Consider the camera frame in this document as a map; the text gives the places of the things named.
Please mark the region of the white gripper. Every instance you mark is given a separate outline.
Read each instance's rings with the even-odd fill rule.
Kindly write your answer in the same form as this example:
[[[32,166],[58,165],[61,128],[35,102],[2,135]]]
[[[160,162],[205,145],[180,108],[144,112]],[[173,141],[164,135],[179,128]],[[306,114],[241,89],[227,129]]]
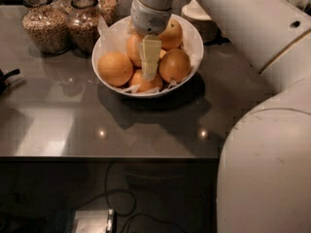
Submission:
[[[161,34],[172,14],[173,0],[133,0],[131,20],[135,30],[146,35],[140,45],[140,58],[143,77],[151,81],[156,77],[161,50]]]

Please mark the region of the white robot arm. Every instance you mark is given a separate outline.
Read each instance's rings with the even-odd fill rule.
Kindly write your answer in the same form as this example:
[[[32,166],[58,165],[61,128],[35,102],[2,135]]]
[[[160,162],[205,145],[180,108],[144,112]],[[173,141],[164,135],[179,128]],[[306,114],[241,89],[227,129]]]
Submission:
[[[311,233],[311,18],[285,0],[196,0],[244,59],[230,88],[260,101],[231,128],[217,179],[218,233]],[[133,0],[160,33],[173,0]]]

